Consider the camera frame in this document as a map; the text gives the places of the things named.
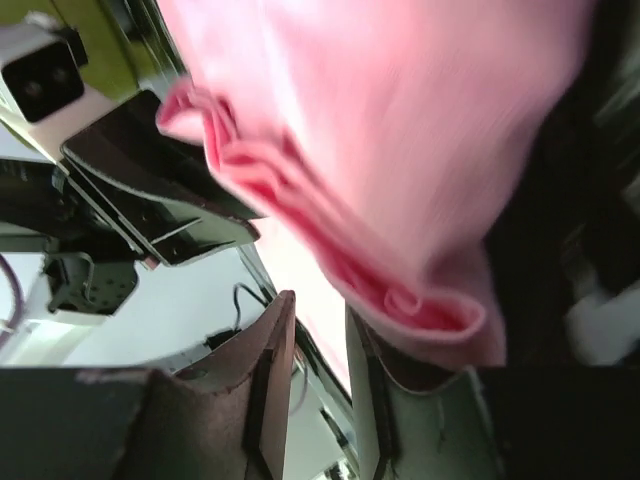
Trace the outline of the light pink t-shirt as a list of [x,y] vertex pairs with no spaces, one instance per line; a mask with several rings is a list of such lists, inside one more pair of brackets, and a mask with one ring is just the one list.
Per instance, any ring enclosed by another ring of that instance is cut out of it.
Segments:
[[591,1],[163,1],[157,115],[389,344],[506,360],[483,240],[583,64]]

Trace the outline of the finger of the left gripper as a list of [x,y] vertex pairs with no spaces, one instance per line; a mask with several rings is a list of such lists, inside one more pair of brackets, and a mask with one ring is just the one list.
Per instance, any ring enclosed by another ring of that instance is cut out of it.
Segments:
[[196,261],[258,237],[255,213],[210,175],[204,151],[162,135],[138,92],[61,146],[69,183],[142,258]]

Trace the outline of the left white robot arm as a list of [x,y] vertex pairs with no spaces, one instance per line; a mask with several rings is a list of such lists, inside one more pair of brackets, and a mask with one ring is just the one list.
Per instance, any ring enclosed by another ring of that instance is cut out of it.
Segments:
[[136,262],[175,267],[257,240],[203,151],[159,133],[159,106],[149,90],[94,100],[56,161],[2,160],[1,248],[43,254],[48,311],[111,316],[137,287]]

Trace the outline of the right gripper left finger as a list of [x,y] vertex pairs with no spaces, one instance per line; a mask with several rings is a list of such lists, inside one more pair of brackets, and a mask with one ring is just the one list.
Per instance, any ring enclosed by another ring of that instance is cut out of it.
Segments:
[[295,295],[208,356],[168,374],[143,368],[7,368],[5,479],[279,479]]

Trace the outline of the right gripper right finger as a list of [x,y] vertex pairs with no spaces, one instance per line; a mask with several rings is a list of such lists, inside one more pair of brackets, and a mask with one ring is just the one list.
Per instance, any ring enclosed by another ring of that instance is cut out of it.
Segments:
[[450,373],[346,315],[364,479],[635,479],[639,373],[619,367]]

